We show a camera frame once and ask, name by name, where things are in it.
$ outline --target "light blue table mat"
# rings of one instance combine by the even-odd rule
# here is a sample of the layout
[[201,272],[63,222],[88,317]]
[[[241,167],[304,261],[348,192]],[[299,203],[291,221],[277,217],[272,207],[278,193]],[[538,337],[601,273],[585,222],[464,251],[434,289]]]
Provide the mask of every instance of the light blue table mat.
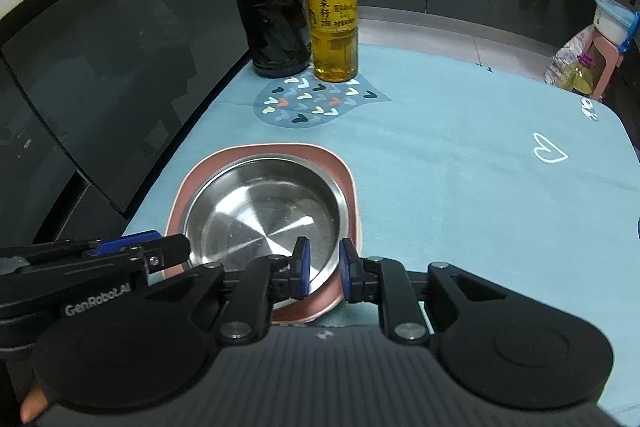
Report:
[[[447,261],[590,321],[616,358],[600,404],[637,426],[640,164],[616,115],[514,74],[380,46],[360,46],[356,81],[321,89],[308,73],[284,83],[245,67],[127,233],[162,232],[180,182],[215,151],[324,146],[353,172],[364,257],[394,257],[411,270]],[[375,323],[377,314],[341,305],[321,322]]]

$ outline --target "stainless steel bowl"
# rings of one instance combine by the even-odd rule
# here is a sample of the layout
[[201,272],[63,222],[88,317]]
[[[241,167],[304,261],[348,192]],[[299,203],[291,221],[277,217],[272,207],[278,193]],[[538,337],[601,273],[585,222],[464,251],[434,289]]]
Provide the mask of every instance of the stainless steel bowl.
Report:
[[204,182],[180,229],[191,242],[192,266],[220,261],[226,270],[262,255],[291,255],[305,235],[314,292],[337,267],[348,219],[344,195],[326,172],[296,156],[264,154],[233,162]]

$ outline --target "purple bottle cap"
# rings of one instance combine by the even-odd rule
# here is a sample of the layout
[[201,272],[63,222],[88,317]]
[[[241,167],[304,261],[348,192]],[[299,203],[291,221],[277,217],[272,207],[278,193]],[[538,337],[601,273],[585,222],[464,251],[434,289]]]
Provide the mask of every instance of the purple bottle cap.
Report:
[[593,59],[586,54],[578,55],[578,62],[587,68],[593,68]]

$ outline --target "screw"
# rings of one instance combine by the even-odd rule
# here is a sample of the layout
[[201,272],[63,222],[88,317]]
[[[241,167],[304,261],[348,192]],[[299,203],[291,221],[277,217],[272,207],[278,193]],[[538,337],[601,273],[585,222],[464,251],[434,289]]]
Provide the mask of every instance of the screw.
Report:
[[408,341],[421,339],[425,336],[426,332],[427,328],[422,324],[417,324],[415,322],[404,322],[402,324],[398,324],[394,329],[394,333],[398,337]]
[[228,339],[241,339],[251,333],[251,326],[240,321],[227,322],[220,326],[220,333]]

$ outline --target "pink tray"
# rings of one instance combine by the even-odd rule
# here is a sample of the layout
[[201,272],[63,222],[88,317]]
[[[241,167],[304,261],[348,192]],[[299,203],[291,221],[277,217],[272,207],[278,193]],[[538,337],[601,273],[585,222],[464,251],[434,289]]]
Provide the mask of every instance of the pink tray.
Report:
[[[191,172],[187,174],[180,184],[180,189],[175,197],[169,215],[169,221],[164,231],[164,235],[178,233],[180,216],[185,210],[191,195],[209,177],[231,162],[253,156],[255,154],[289,154],[298,156],[315,163],[324,169],[338,184],[347,202],[349,211],[349,237],[360,251],[360,218],[358,215],[358,202],[356,199],[356,187],[353,176],[348,166],[331,151],[307,143],[262,143],[255,145],[241,145],[229,147],[213,153],[198,163]],[[175,266],[164,270],[164,277],[171,277],[182,272],[181,266]],[[334,308],[342,300],[342,284],[340,274],[334,271],[329,279],[302,301],[294,302],[289,306],[280,308],[273,312],[274,322],[286,323],[306,323]]]

